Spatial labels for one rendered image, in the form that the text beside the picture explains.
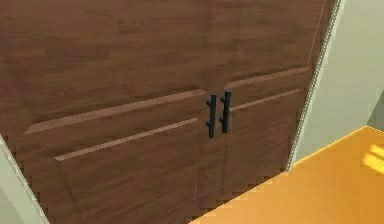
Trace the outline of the brown wooden door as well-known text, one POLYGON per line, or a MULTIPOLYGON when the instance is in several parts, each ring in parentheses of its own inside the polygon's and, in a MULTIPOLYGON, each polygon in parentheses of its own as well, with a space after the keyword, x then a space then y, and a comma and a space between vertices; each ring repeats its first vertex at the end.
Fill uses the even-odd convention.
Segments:
POLYGON ((0 135, 49 224, 187 224, 217 0, 0 0, 0 135))
POLYGON ((314 78, 335 0, 211 0, 203 75, 217 95, 215 135, 200 114, 197 215, 282 173, 314 78), (228 132, 219 118, 231 92, 228 132))

